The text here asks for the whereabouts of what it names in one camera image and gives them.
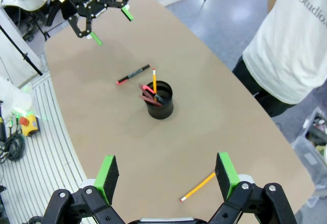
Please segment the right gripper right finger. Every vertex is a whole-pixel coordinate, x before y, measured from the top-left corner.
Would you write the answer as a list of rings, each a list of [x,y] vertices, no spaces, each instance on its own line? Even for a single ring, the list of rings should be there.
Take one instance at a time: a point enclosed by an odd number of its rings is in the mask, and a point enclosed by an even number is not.
[[[244,213],[258,223],[297,223],[282,186],[241,181],[227,152],[217,153],[215,175],[224,202],[208,223],[238,223]]]

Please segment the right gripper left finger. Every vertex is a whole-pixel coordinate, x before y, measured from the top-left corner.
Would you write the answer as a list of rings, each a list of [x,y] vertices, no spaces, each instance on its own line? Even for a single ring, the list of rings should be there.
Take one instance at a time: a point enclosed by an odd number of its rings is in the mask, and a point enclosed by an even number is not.
[[[71,193],[67,189],[53,192],[42,223],[81,223],[92,218],[95,223],[120,223],[112,205],[119,177],[115,156],[105,156],[95,181]]]

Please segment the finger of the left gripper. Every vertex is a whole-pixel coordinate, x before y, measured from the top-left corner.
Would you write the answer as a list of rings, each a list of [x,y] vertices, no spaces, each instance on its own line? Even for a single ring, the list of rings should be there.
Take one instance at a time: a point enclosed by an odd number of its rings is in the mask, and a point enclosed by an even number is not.
[[[133,21],[134,18],[129,11],[128,2],[129,0],[104,0],[102,5],[104,6],[105,9],[107,8],[120,9],[129,21]]]
[[[77,15],[70,16],[67,21],[77,37],[83,38],[86,37],[87,39],[93,39],[98,45],[102,45],[103,42],[100,38],[92,31],[92,20],[94,19],[94,14],[90,14],[86,16],[86,27],[85,30],[80,30],[78,27],[78,17]]]

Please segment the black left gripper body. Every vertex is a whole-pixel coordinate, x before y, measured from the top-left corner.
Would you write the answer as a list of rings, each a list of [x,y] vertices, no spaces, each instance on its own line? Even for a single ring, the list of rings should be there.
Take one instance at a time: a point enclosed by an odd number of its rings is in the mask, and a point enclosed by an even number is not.
[[[86,17],[88,9],[91,9],[91,13],[96,15],[104,8],[105,4],[108,5],[107,0],[65,0],[61,3],[60,9],[63,18],[67,20],[77,13]]]

